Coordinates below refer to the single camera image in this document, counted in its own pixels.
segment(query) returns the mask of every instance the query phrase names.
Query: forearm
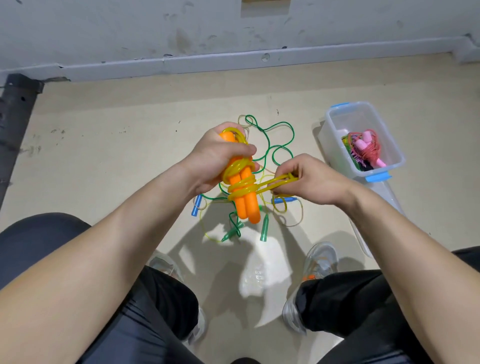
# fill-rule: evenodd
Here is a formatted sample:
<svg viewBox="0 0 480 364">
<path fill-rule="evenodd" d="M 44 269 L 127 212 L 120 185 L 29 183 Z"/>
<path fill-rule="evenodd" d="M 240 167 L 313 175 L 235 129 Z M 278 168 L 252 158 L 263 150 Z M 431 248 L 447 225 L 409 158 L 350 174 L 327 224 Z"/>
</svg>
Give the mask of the forearm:
<svg viewBox="0 0 480 364">
<path fill-rule="evenodd" d="M 111 318 L 187 201 L 181 166 L 0 291 L 2 363 L 74 363 Z"/>
<path fill-rule="evenodd" d="M 431 358 L 478 360 L 480 274 L 374 192 L 355 185 L 349 194 L 340 207 L 361 232 Z"/>
</svg>

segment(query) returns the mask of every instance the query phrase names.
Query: beige floor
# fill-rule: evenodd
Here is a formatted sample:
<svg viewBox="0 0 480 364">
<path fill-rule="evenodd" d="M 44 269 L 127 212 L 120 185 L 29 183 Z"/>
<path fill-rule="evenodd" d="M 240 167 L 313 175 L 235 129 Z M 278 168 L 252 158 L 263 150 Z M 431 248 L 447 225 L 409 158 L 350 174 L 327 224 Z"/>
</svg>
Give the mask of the beige floor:
<svg viewBox="0 0 480 364">
<path fill-rule="evenodd" d="M 93 224 L 187 155 L 207 128 L 242 113 L 262 126 L 292 123 L 293 153 L 321 158 L 313 129 L 330 105 L 355 100 L 375 105 L 407 157 L 390 182 L 406 215 L 449 249 L 477 245 L 480 64 L 458 66 L 449 55 L 48 84 L 30 120 L 0 227 L 49 211 Z M 276 129 L 271 139 L 284 142 L 289 135 Z M 251 141 L 262 153 L 263 137 L 253 132 Z M 297 221 L 299 206 L 290 207 L 286 219 Z M 213 205 L 204 214 L 212 235 L 223 236 L 229 209 Z M 335 207 L 305 203 L 299 226 L 286 229 L 271 219 L 267 242 L 258 240 L 257 227 L 245 228 L 241 243 L 219 246 L 203 236 L 191 210 L 185 208 L 158 249 L 178 261 L 210 320 L 196 354 L 219 364 L 240 356 L 316 363 L 338 338 L 287 331 L 281 309 L 315 242 L 335 245 L 342 270 L 376 267 L 361 252 L 348 218 Z"/>
</svg>

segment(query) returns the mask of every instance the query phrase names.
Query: white sneaker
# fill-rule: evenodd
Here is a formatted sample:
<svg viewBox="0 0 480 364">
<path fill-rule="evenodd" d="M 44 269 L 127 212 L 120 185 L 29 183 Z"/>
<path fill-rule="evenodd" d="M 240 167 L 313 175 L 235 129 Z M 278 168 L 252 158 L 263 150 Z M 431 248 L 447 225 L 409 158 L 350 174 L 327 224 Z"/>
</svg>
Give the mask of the white sneaker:
<svg viewBox="0 0 480 364">
<path fill-rule="evenodd" d="M 302 282 L 310 279 L 321 279 L 329 274 L 337 272 L 338 257 L 335 248 L 330 243 L 317 243 L 307 253 L 303 265 Z M 300 286 L 289 297 L 282 310 L 283 321 L 292 330 L 299 334 L 306 335 L 307 330 L 301 321 L 295 297 Z"/>
<path fill-rule="evenodd" d="M 176 280 L 184 283 L 183 277 L 180 273 L 177 263 L 170 258 L 168 255 L 154 251 L 151 258 L 148 260 L 147 266 L 156 269 L 162 273 L 165 273 Z M 193 330 L 188 334 L 186 341 L 189 345 L 192 345 L 194 342 L 198 341 L 207 330 L 207 320 L 205 312 L 200 306 L 198 306 L 198 322 Z"/>
</svg>

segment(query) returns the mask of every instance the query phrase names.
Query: gray wall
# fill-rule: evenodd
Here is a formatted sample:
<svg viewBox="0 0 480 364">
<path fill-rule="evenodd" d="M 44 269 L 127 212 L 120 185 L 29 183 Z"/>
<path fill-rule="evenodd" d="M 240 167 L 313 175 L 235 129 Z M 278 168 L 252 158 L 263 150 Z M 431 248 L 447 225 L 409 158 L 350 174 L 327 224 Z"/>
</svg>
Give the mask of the gray wall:
<svg viewBox="0 0 480 364">
<path fill-rule="evenodd" d="M 242 13 L 240 0 L 2 0 L 0 70 L 461 36 L 478 27 L 479 9 L 479 0 L 291 0 L 268 15 Z"/>
</svg>

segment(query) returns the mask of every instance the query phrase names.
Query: clear plastic box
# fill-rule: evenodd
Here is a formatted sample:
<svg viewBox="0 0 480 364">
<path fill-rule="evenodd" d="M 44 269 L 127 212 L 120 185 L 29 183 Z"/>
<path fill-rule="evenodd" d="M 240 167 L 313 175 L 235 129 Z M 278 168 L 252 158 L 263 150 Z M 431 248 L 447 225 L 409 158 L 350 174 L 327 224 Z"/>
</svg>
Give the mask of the clear plastic box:
<svg viewBox="0 0 480 364">
<path fill-rule="evenodd" d="M 373 129 L 382 146 L 380 159 L 386 167 L 369 171 L 361 171 L 355 167 L 352 158 L 343 145 L 342 136 L 350 132 L 362 133 Z M 405 157 L 398 148 L 387 126 L 375 108 L 368 102 L 348 102 L 333 105 L 325 115 L 325 123 L 318 133 L 325 158 L 330 165 L 343 175 L 367 182 L 381 182 L 390 178 L 388 171 L 402 166 Z"/>
</svg>

